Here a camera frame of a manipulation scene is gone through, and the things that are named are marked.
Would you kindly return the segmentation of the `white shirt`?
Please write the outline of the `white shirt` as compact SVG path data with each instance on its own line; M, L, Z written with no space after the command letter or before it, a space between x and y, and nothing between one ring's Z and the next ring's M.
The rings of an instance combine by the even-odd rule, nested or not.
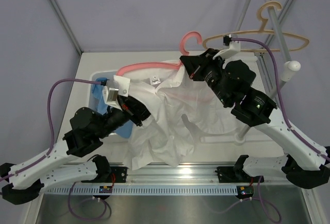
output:
M136 63L117 75L130 79L128 94L150 117L134 126L123 163L132 170L160 161L172 167L192 154L200 136L234 134L240 122L205 82L189 79L178 60Z

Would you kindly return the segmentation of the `blue shirt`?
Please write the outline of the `blue shirt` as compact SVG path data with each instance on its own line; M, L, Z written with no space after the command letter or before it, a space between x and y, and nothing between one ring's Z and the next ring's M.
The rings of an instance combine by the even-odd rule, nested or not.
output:
M108 105L105 103L103 98L103 86L94 84L91 87L91 95L96 101L96 110L100 114L107 114L108 113ZM118 136L128 139L132 133L133 123L132 121L126 122L124 125L118 127L114 133Z

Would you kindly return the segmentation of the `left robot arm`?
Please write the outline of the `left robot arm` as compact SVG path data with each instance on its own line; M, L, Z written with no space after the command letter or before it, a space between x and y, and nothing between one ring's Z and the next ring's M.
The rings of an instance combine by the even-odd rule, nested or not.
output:
M55 143L51 152L20 164L1 165L1 178L7 184L1 189L4 200L25 204L58 185L74 182L101 183L110 178L111 167L105 156L97 155L79 165L64 167L71 161L87 156L103 145L108 137L128 121L142 126L150 117L147 107L135 98L118 97L119 108L100 114L88 107L76 111L70 119L71 130Z

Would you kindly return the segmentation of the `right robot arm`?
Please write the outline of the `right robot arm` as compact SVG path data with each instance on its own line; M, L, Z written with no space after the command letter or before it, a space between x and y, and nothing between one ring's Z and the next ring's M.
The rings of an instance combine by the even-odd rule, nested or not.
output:
M208 49L201 55L181 56L180 61L193 81L204 81L231 114L278 144L281 157L256 158L242 155L236 161L234 177L250 181L259 177L285 178L304 189L312 189L329 181L326 157L329 148L298 134L286 124L283 111L265 93L252 87L256 74L242 60L226 63L218 50Z

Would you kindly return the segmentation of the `beige wooden hanger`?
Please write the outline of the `beige wooden hanger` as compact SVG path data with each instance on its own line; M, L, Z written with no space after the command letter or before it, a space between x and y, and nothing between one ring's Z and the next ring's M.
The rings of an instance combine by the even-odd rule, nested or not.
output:
M250 29L250 30L237 30L237 31L232 31L232 32L226 32L226 33L221 33L218 35L214 35L212 37L208 37L202 41L202 46L207 49L208 48L208 43L211 41L223 39L225 36L238 36L238 37L247 37L248 39L254 39L257 36L261 37L266 37L266 36L276 36L275 33L275 27L273 25L273 28L268 29L267 25L269 22L269 18L266 18L263 16L263 12L267 9L272 9L272 10L277 10L281 11L282 10L282 5L278 1L268 1L265 2L263 5L259 7L259 9L256 12L256 18L260 22L260 26L257 29ZM282 35L285 38L289 38L295 41L299 41L301 44L296 47L289 47L288 50L289 52L291 51L299 51L304 48L306 48L310 44L310 40L302 35L298 35L295 33L291 32L285 32L282 31Z

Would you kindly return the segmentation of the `pink plastic hanger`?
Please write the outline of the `pink plastic hanger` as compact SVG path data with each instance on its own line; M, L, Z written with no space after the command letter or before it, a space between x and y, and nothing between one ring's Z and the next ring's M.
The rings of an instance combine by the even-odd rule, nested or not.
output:
M179 53L181 56L190 56L191 53L186 50L186 43L188 40L195 38L198 45L202 44L202 35L197 31L190 31L186 33L180 40L179 43ZM133 63L127 66L121 67L117 72L117 76L124 76L125 74L132 72L132 71L138 71L143 69L149 69L149 68L165 68L170 70L178 70L180 69L182 63L177 57L174 58L159 58L159 61L152 60L152 61L146 61L146 62L139 62L139 63Z

